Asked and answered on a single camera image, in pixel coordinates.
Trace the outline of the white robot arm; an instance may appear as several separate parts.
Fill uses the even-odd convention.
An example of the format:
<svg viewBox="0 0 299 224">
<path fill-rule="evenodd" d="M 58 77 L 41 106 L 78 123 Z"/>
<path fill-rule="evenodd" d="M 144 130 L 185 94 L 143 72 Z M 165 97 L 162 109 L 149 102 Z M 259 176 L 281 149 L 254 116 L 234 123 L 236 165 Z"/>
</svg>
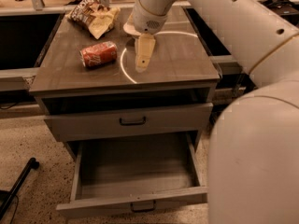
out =
<svg viewBox="0 0 299 224">
<path fill-rule="evenodd" d="M 176 0 L 136 0 L 138 32 Z M 188 0 L 256 88 L 233 101 L 209 141 L 209 224 L 299 224 L 299 37 L 256 0 Z"/>
</svg>

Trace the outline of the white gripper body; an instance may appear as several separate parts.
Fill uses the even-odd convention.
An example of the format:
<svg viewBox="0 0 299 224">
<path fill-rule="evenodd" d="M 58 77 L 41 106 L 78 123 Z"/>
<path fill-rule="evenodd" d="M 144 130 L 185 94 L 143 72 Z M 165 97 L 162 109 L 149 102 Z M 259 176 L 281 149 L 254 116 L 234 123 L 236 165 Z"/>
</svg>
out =
<svg viewBox="0 0 299 224">
<path fill-rule="evenodd" d="M 139 33 L 157 34 L 160 32 L 167 20 L 166 15 L 156 15 L 147 11 L 141 4 L 140 0 L 136 0 L 133 10 L 132 19 L 135 29 Z"/>
</svg>

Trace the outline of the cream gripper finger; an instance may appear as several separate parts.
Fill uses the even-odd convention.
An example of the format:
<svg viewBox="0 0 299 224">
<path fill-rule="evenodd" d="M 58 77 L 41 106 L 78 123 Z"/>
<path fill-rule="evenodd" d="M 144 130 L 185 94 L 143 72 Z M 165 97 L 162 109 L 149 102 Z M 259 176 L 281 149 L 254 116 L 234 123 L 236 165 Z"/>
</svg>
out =
<svg viewBox="0 0 299 224">
<path fill-rule="evenodd" d="M 156 40 L 151 34 L 141 34 L 135 40 L 135 69 L 144 72 L 150 63 Z"/>
</svg>

